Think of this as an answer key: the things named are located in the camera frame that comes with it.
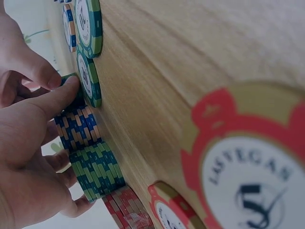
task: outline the poker chip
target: poker chip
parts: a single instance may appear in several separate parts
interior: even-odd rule
[[[110,150],[108,144],[106,142],[102,142],[100,144],[100,147],[102,146],[102,149],[104,149],[106,152],[107,152],[107,156],[108,156],[108,161],[112,164],[111,167],[113,167],[113,171],[115,171],[115,177],[117,179],[117,183],[123,187],[125,186],[125,180],[124,180],[124,177],[123,177],[123,174],[122,174],[122,171],[120,169],[120,166],[117,162],[117,160],[115,159],[115,156],[113,154],[113,152]]]
[[[119,229],[131,229],[112,196],[107,195],[102,199]]]
[[[302,227],[304,117],[305,93],[276,83],[236,84],[197,103],[181,162],[208,229],[259,225],[265,212],[268,228]]]
[[[102,199],[114,220],[120,220],[117,223],[119,228],[153,229],[153,223],[143,204],[136,196],[139,204],[141,204],[140,208],[144,209],[140,211],[135,204],[134,198],[130,195],[131,192],[136,196],[130,187],[125,186],[113,191]]]
[[[93,203],[95,201],[95,199],[92,197],[92,194],[93,194],[93,191],[91,190],[91,187],[88,188],[86,185],[85,185],[85,182],[83,180],[83,177],[84,177],[84,172],[80,171],[79,168],[81,168],[81,165],[79,163],[79,160],[76,156],[76,154],[70,154],[69,155],[69,159],[70,159],[70,162],[71,162],[71,166],[72,166],[72,169],[77,177],[77,180],[87,198],[87,200],[90,202],[90,203]]]
[[[56,124],[56,128],[57,128],[59,137],[61,139],[63,148],[72,149],[72,145],[71,145],[71,142],[69,141],[69,137],[68,137],[68,134],[67,134],[67,131],[66,131],[66,128],[64,126],[61,116],[59,115],[59,116],[54,117],[54,121]]]
[[[88,184],[91,186],[96,198],[97,199],[101,198],[99,191],[101,189],[101,184],[97,179],[96,172],[94,171],[94,168],[91,164],[91,161],[88,157],[86,150],[85,149],[78,150],[76,151],[76,155],[79,158],[82,169],[85,173],[85,176],[87,177]]]
[[[88,59],[81,46],[77,46],[77,66],[80,73],[84,95],[93,107],[100,107],[102,94],[99,78],[92,59]]]
[[[86,198],[92,203],[125,186],[125,181],[107,143],[98,141],[93,127],[93,124],[96,125],[95,119],[87,110],[87,106],[80,106],[72,111],[63,111],[54,120],[62,144],[69,150],[69,159],[78,182]],[[136,212],[138,217],[144,219],[139,203],[127,194],[118,192],[117,195],[118,198],[130,198],[127,202],[126,199],[121,201],[128,208],[131,207],[130,212]]]
[[[98,0],[75,1],[76,26],[83,53],[93,59],[102,51],[102,12]]]
[[[93,141],[87,127],[86,121],[80,109],[76,109],[72,111],[77,123],[77,126],[80,130],[81,137],[84,141],[85,146],[93,145]]]
[[[73,75],[77,76],[76,73],[62,76],[61,77],[61,86],[63,86],[65,84],[65,82],[67,81],[67,79]],[[74,101],[68,107],[65,108],[65,111],[70,112],[73,109],[78,108],[80,106],[84,106],[84,105],[85,105],[84,94],[83,94],[82,88],[80,87]]]
[[[66,42],[70,52],[76,51],[76,33],[74,27],[73,14],[69,4],[62,7],[62,21],[65,31]]]
[[[116,182],[113,178],[112,172],[109,168],[109,163],[105,158],[106,151],[101,149],[100,143],[94,145],[93,147],[95,148],[95,152],[97,153],[99,159],[102,162],[103,168],[105,169],[105,172],[106,172],[107,178],[108,178],[107,185],[108,185],[109,191],[111,192],[117,188],[117,184],[116,184]]]
[[[100,141],[102,141],[102,135],[101,135],[101,133],[100,133],[100,131],[98,129],[98,126],[96,124],[95,118],[93,116],[93,112],[92,112],[92,110],[90,109],[89,106],[86,106],[85,109],[86,109],[86,111],[88,113],[88,116],[89,116],[89,119],[90,119],[90,121],[91,121],[91,123],[93,125],[93,129],[95,131],[95,134],[96,134],[96,137],[97,137],[97,141],[100,142]]]
[[[79,146],[78,149],[84,148],[85,147],[84,141],[83,141],[83,138],[81,137],[80,129],[77,125],[74,114],[68,112],[66,114],[66,116],[67,116],[67,121],[69,123],[69,126],[71,128],[72,135],[74,137],[74,141],[76,142],[77,146]]]
[[[87,110],[86,110],[85,107],[86,107],[86,106],[80,107],[81,112],[82,112],[83,115],[84,115],[84,118],[85,118],[85,121],[86,121],[86,123],[87,123],[87,126],[88,126],[88,129],[89,129],[89,131],[90,131],[90,135],[91,135],[91,137],[92,137],[93,142],[98,142],[96,133],[95,133],[95,131],[94,131],[93,123],[91,122],[91,120],[90,120],[90,118],[89,118],[89,115],[88,115]]]
[[[148,191],[151,195],[152,212],[164,229],[204,228],[192,207],[169,185],[157,182],[149,186]]]
[[[99,169],[99,166],[98,166],[98,165],[102,166],[102,164],[101,164],[100,160],[98,160],[94,157],[94,152],[95,152],[94,148],[92,146],[90,146],[90,147],[86,147],[85,150],[86,150],[87,156],[88,156],[88,158],[91,162],[91,165],[94,169],[94,172],[95,172],[94,179],[98,180],[98,182],[96,182],[96,184],[97,184],[97,188],[100,192],[100,195],[103,196],[105,194],[108,194],[109,191],[108,191],[108,187],[106,185],[106,181],[103,178],[102,171]]]

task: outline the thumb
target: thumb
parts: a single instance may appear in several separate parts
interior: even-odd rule
[[[31,104],[39,108],[40,111],[43,111],[45,119],[49,121],[73,102],[79,86],[77,76],[71,76],[62,87],[39,97],[27,99],[25,104]]]
[[[60,86],[61,76],[58,72],[47,60],[31,50],[24,41],[18,44],[17,52],[10,59],[8,66],[10,70],[21,73],[48,90]]]

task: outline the stack of poker chips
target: stack of poker chips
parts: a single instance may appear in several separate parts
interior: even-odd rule
[[[62,77],[62,84],[72,75]],[[83,91],[54,118],[62,145],[89,202],[102,198],[120,229],[152,229],[143,204],[126,186],[119,164],[101,138],[92,110],[84,104]]]
[[[153,229],[153,222],[134,191],[122,187],[102,198],[119,229]]]
[[[107,143],[99,142],[73,151],[69,158],[89,202],[125,186],[120,167]]]
[[[62,77],[62,83],[72,75]],[[85,105],[82,89],[75,100],[54,118],[64,149],[78,182],[90,202],[125,186],[116,158],[101,138],[90,107]]]

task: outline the fingernail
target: fingernail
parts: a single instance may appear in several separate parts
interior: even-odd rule
[[[77,82],[77,81],[79,81],[78,77],[77,77],[76,75],[73,75],[73,76],[70,76],[70,77],[67,79],[67,81],[65,82],[65,84],[66,84],[66,83],[75,83],[75,82]]]
[[[51,77],[50,81],[48,82],[48,87],[50,90],[54,90],[58,88],[60,84],[61,84],[61,76],[58,73],[56,73]]]

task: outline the red poker chip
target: red poker chip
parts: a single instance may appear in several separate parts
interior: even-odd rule
[[[305,204],[304,152],[305,93],[245,83],[212,92],[194,107],[181,162],[208,229],[260,228],[264,212],[267,228],[290,228],[303,220],[296,209]]]
[[[150,206],[164,229],[203,229],[204,225],[186,200],[172,187],[157,182],[148,187]]]

